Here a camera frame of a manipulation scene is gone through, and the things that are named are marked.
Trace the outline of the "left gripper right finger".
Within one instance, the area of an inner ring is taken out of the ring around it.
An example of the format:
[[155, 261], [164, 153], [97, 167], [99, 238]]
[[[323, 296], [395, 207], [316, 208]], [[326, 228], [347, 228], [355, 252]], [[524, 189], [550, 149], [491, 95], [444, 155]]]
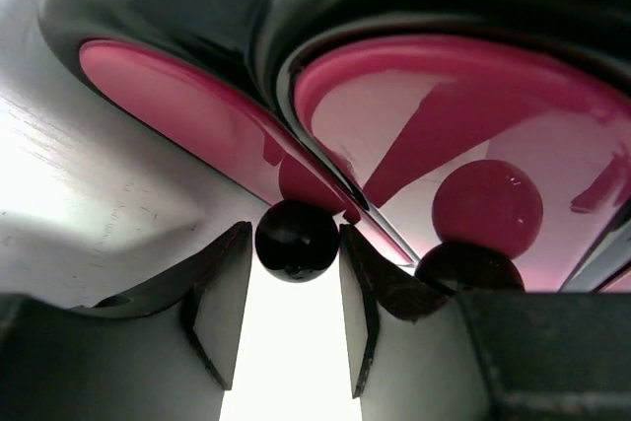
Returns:
[[626, 420], [625, 293], [446, 296], [340, 229], [351, 392], [366, 420]]

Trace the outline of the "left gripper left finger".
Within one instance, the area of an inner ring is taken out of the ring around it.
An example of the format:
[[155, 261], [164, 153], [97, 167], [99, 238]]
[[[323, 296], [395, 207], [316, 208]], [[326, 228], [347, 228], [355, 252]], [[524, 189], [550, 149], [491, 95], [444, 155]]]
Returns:
[[233, 385], [252, 264], [238, 222], [91, 308], [1, 298], [5, 420], [216, 420]]

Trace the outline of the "pink drawer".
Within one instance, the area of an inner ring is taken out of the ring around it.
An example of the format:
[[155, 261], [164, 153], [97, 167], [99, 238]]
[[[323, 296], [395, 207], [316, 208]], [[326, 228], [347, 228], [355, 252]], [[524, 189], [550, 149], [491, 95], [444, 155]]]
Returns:
[[115, 105], [232, 179], [269, 208], [255, 230], [259, 261], [277, 278], [306, 282], [354, 226], [391, 262], [411, 263], [388, 231], [270, 113], [209, 73], [147, 46], [91, 39], [80, 66]]
[[509, 256], [531, 291], [571, 280], [630, 199], [630, 99], [551, 56], [454, 35], [340, 46], [297, 76], [322, 152], [418, 254]]

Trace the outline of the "black drawer cabinet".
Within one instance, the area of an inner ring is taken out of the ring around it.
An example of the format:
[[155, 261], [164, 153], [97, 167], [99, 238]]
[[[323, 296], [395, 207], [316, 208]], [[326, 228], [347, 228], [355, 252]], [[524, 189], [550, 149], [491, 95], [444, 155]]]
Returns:
[[[630, 0], [45, 0], [39, 24], [50, 49], [88, 88], [79, 49], [91, 39], [147, 46], [197, 67], [270, 113], [354, 202], [402, 244], [411, 263], [446, 274], [435, 246], [416, 253], [331, 162], [293, 108], [297, 76], [313, 60], [358, 41], [398, 35], [454, 35], [551, 56], [630, 99]], [[630, 287], [630, 199], [569, 290]]]

